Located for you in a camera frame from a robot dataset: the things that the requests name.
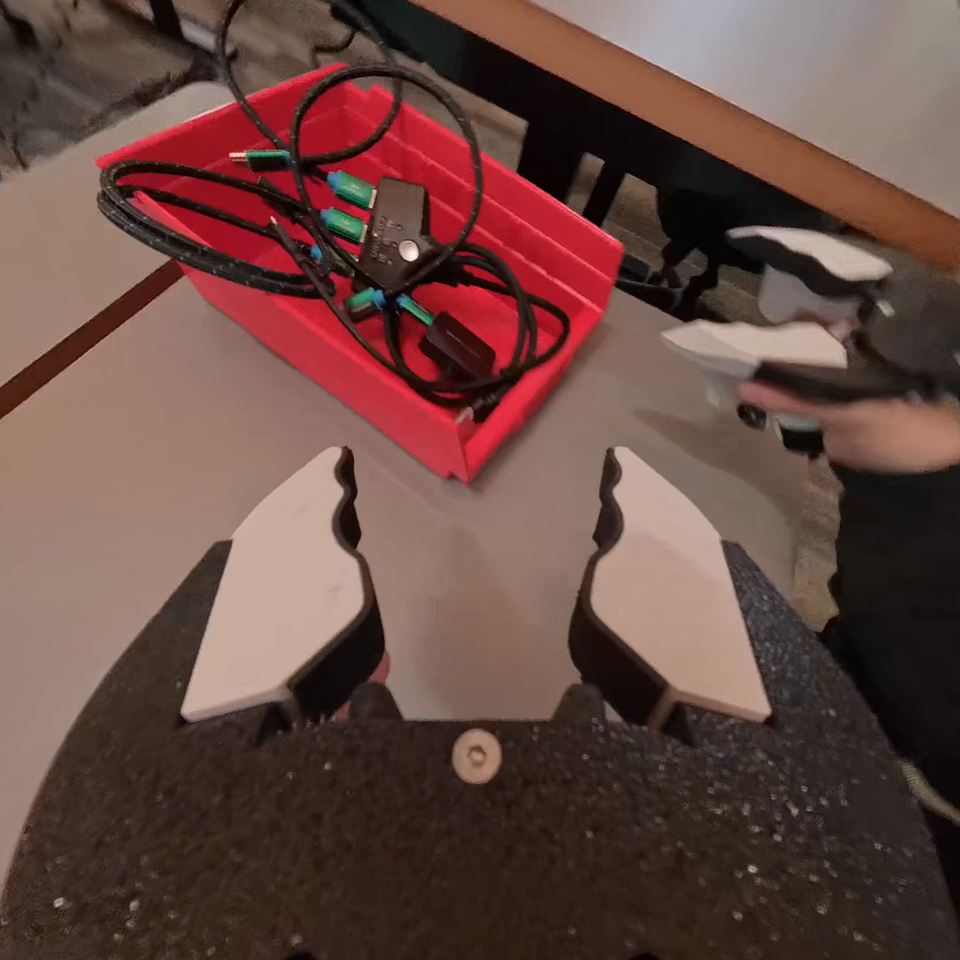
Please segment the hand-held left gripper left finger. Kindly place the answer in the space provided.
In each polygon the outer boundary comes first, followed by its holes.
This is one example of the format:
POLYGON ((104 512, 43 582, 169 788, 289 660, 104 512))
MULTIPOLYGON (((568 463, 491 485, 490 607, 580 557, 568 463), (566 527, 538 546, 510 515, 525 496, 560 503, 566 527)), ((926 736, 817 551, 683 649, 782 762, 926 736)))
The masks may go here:
POLYGON ((359 550, 354 453, 331 446, 234 531, 180 716, 264 708, 280 726, 341 715, 386 682, 386 638, 359 550))

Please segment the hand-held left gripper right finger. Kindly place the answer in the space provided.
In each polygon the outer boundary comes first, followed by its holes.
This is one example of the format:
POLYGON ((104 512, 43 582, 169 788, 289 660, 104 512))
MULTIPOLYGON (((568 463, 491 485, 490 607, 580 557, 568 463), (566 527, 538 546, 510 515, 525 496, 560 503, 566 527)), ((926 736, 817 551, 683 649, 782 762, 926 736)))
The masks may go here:
POLYGON ((773 708, 721 535, 625 446, 606 450, 593 543, 568 650, 606 706, 655 731, 690 708, 768 722, 773 708))

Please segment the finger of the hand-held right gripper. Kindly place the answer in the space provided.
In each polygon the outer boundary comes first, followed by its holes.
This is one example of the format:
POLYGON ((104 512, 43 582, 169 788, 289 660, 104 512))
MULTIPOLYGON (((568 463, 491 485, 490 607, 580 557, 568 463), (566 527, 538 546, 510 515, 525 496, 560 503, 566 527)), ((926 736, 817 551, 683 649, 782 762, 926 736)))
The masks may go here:
POLYGON ((758 307, 770 322, 806 315, 824 322, 855 320, 861 304, 894 270, 868 249, 796 227, 740 226, 726 232, 726 243, 761 263, 758 307))
POLYGON ((738 383, 753 379, 762 364, 829 372, 849 365, 844 343, 815 322, 755 326, 699 319, 662 331, 660 337, 670 351, 705 370, 705 398, 718 410, 735 408, 738 383))

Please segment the red plastic bin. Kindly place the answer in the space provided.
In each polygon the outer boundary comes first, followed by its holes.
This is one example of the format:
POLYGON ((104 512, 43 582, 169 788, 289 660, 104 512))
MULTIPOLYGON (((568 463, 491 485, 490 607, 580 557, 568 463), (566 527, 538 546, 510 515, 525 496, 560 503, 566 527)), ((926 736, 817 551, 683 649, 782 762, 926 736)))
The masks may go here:
MULTIPOLYGON (((390 110, 392 86, 334 64, 247 102, 291 158, 305 159, 367 139, 390 110)), ((473 205, 470 151, 440 102, 409 82, 402 91, 383 139, 329 169, 366 187, 383 177, 424 186, 431 235, 447 246, 473 205)), ((237 102, 98 158, 97 203, 127 235, 177 262, 199 294, 261 344, 433 473, 469 484, 557 386, 600 323, 623 259, 623 246, 601 227, 482 152, 481 159, 483 198, 466 244, 503 258, 524 288, 569 316, 571 333, 479 424, 421 398, 342 326, 330 307, 370 286, 358 258, 371 211, 337 198, 317 174, 290 170, 237 102)), ((497 371, 510 361, 517 336, 510 299, 429 278, 384 293, 447 311, 495 350, 497 371)), ((401 318, 407 363, 435 380, 441 374, 419 349, 422 334, 401 318)))

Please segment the black usb hub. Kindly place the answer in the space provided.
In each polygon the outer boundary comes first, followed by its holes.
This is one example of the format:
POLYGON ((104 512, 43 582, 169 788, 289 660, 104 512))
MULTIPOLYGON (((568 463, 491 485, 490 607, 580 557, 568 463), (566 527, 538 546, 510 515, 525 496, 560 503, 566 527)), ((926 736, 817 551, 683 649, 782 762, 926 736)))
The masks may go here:
POLYGON ((486 379, 494 372, 495 350, 446 311, 427 325, 418 348, 454 382, 486 379))

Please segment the person's right forearm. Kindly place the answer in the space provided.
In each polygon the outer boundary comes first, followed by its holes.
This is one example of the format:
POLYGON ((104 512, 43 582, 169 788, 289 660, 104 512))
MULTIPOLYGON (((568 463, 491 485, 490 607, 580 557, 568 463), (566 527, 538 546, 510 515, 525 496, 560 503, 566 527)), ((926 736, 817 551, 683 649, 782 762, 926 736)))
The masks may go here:
POLYGON ((842 490, 821 639, 897 750, 957 759, 959 467, 881 473, 832 465, 842 490))

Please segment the grey desk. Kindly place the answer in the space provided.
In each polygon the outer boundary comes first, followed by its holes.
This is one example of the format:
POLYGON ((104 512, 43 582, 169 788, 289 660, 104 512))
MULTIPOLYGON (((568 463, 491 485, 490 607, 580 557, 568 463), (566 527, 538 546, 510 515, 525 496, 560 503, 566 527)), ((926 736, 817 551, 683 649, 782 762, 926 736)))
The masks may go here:
POLYGON ((216 542, 350 447, 390 691, 412 719, 534 719, 567 637, 605 451, 627 447, 793 599, 808 465, 705 398, 630 295, 470 486, 425 468, 177 278, 2 418, 2 876, 74 720, 216 542))

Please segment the person's right hand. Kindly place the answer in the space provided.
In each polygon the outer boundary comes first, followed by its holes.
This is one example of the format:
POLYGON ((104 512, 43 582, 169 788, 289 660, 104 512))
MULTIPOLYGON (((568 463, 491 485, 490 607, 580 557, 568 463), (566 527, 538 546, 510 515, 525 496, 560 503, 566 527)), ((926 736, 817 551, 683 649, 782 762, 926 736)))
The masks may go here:
POLYGON ((881 474, 934 473, 959 463, 959 416, 949 400, 805 398, 759 382, 737 387, 740 399, 769 413, 795 415, 820 428, 835 465, 881 474))

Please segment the black chair base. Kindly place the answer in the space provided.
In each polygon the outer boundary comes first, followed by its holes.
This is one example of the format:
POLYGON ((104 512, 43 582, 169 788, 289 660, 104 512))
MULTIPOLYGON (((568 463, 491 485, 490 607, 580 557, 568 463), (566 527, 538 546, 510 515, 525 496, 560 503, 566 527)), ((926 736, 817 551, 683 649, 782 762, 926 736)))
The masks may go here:
POLYGON ((715 174, 703 184, 675 181, 656 190, 655 211, 667 238, 659 266, 642 278, 622 267, 616 285, 682 322, 720 318, 704 312, 701 301, 718 286, 722 267, 763 274, 761 261, 731 245, 730 231, 754 226, 849 231, 845 222, 749 174, 727 180, 715 174))

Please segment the table with wooden edge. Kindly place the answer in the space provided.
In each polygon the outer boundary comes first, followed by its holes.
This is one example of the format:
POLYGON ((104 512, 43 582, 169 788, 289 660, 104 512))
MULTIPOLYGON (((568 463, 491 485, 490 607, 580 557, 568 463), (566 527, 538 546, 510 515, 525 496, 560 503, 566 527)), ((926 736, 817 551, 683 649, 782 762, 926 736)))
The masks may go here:
POLYGON ((958 2, 416 6, 958 274, 958 2))

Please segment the black hdmi switch box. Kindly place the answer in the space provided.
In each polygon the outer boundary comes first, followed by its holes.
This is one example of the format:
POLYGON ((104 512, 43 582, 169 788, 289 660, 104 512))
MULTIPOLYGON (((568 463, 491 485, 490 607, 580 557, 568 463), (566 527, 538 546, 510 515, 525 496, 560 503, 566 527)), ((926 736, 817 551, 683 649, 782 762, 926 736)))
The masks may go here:
POLYGON ((426 187, 381 177, 358 258, 369 286, 383 292, 399 289, 435 261, 440 249, 431 235, 426 187))

